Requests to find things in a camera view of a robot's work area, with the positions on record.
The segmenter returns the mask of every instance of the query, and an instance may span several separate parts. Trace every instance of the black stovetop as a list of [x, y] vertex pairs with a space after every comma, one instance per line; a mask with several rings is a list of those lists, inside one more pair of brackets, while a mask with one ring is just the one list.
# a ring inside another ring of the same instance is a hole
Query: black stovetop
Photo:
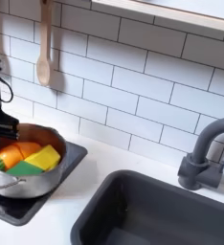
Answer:
[[[67, 157], [70, 161], [68, 161], [64, 167], [60, 184], [76, 168], [86, 154], [87, 150], [84, 147], [67, 143]], [[27, 224], [56, 189], [52, 190], [48, 194], [33, 199], [10, 199], [0, 195], [0, 219], [14, 226], [23, 226]]]

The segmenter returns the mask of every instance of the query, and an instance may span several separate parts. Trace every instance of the shelf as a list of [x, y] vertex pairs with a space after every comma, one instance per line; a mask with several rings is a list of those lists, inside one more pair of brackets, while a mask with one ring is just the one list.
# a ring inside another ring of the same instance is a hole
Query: shelf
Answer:
[[201, 13], [190, 11], [181, 11], [174, 8], [153, 5], [133, 0], [92, 0], [98, 4], [104, 4], [111, 7], [117, 7], [130, 11], [142, 12], [150, 15], [160, 16], [168, 19], [187, 22], [194, 25], [224, 31], [224, 19], [214, 16], [208, 16]]

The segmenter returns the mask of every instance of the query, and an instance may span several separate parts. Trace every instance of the wooden spoon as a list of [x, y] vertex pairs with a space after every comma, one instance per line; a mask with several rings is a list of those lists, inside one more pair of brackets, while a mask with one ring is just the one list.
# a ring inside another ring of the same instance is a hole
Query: wooden spoon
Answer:
[[40, 0], [40, 57], [37, 61], [37, 76], [40, 83], [47, 86], [51, 77], [51, 22], [53, 0]]

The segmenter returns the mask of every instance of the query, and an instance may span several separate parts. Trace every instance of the gray sink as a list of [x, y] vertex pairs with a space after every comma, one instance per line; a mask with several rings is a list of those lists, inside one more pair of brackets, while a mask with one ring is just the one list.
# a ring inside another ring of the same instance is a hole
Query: gray sink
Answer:
[[224, 245], [224, 204], [133, 171], [110, 174], [72, 245]]

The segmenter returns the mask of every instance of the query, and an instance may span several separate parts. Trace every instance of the white countertop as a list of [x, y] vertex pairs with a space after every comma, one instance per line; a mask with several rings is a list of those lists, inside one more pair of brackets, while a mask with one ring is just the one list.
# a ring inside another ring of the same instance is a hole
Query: white countertop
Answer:
[[[30, 223], [14, 227], [0, 220], [0, 245], [70, 245], [70, 232], [78, 216], [103, 179], [119, 169], [179, 186], [175, 167], [79, 135], [66, 136], [66, 140], [86, 147], [89, 154]], [[201, 189], [197, 193], [224, 203], [224, 185], [218, 191]]]

